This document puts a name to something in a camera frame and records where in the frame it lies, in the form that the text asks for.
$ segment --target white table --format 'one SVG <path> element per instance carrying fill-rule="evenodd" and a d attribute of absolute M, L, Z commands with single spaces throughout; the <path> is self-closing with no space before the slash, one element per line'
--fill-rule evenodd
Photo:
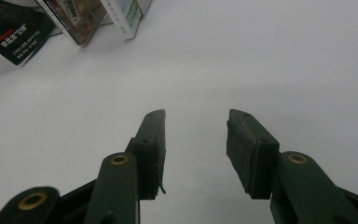
<path fill-rule="evenodd" d="M 0 56 L 0 209 L 96 178 L 160 108 L 167 194 L 141 202 L 142 223 L 273 223 L 226 156 L 230 108 L 358 194 L 358 1 L 154 0 L 131 41 L 107 26 L 23 67 Z"/>

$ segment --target metal ring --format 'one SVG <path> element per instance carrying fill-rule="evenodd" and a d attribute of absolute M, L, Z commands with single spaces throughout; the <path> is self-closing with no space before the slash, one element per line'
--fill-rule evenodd
<path fill-rule="evenodd" d="M 123 163 L 126 163 L 128 160 L 129 159 L 126 156 L 116 156 L 116 157 L 112 158 L 112 160 L 110 162 L 114 165 L 121 165 Z"/>
<path fill-rule="evenodd" d="M 305 164 L 307 163 L 307 158 L 299 155 L 299 154 L 292 154 L 292 155 L 289 155 L 289 160 L 294 162 L 294 163 L 297 163 L 297 164 Z"/>
<path fill-rule="evenodd" d="M 38 197 L 37 201 L 35 202 L 28 202 L 33 197 Z M 39 206 L 40 204 L 44 203 L 48 195 L 45 192 L 36 192 L 33 194 L 28 195 L 27 197 L 23 198 L 19 202 L 19 209 L 20 210 L 31 210 Z"/>

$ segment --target book spine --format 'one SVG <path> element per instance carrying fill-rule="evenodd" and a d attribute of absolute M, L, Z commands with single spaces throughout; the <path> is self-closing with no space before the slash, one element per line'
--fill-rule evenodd
<path fill-rule="evenodd" d="M 136 27 L 133 30 L 126 19 L 126 14 L 117 4 L 116 0 L 101 0 L 108 15 L 112 19 L 113 24 L 119 32 L 122 33 L 124 39 L 133 39 L 135 37 Z"/>
<path fill-rule="evenodd" d="M 52 5 L 50 7 L 44 2 L 44 0 L 36 0 L 37 3 L 46 11 L 48 16 L 53 20 L 56 26 L 62 31 L 62 34 L 65 35 L 74 45 L 79 45 L 77 41 L 69 34 L 67 28 L 62 24 L 62 22 L 58 19 L 57 13 L 52 10 Z"/>

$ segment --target white barcode label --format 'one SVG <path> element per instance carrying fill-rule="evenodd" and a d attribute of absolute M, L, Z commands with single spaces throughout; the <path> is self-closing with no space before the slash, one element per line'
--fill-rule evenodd
<path fill-rule="evenodd" d="M 80 21 L 81 17 L 77 13 L 77 9 L 73 0 L 57 0 L 61 8 L 65 12 L 66 16 L 69 18 L 71 23 L 76 26 Z"/>

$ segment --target book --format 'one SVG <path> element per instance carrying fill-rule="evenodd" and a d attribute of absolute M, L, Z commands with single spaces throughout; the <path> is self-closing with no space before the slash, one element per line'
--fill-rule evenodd
<path fill-rule="evenodd" d="M 100 1 L 37 0 L 72 43 L 84 45 L 106 15 Z"/>
<path fill-rule="evenodd" d="M 0 0 L 0 54 L 18 65 L 43 46 L 54 23 L 34 7 Z"/>
<path fill-rule="evenodd" d="M 137 0 L 101 0 L 124 39 L 135 38 L 142 11 Z"/>

